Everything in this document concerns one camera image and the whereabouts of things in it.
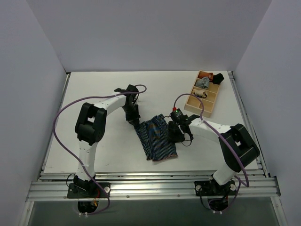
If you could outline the navy striped underwear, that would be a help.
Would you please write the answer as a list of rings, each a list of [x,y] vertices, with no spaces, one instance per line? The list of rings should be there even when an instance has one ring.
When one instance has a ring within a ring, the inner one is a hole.
[[[177,157],[176,145],[168,139],[168,124],[159,114],[135,127],[142,144],[146,160],[160,162]]]

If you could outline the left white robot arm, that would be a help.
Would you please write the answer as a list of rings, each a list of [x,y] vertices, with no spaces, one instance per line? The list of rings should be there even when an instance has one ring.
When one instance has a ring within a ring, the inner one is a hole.
[[[113,97],[98,104],[84,103],[82,105],[75,126],[81,162],[73,183],[83,197],[90,197],[95,191],[95,184],[91,178],[95,178],[95,153],[98,143],[104,137],[107,116],[118,108],[122,108],[126,121],[137,127],[140,124],[139,109],[136,104],[137,96],[138,88],[128,85],[127,89],[115,89]]]

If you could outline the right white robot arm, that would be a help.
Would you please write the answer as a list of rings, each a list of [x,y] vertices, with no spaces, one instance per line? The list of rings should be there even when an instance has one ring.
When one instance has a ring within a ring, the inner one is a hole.
[[[168,138],[173,143],[182,143],[185,136],[192,142],[195,137],[218,143],[225,163],[213,175],[209,189],[220,194],[239,172],[246,174],[246,166],[260,155],[260,150],[244,125],[221,125],[204,120],[200,115],[184,115],[179,108],[170,113]]]

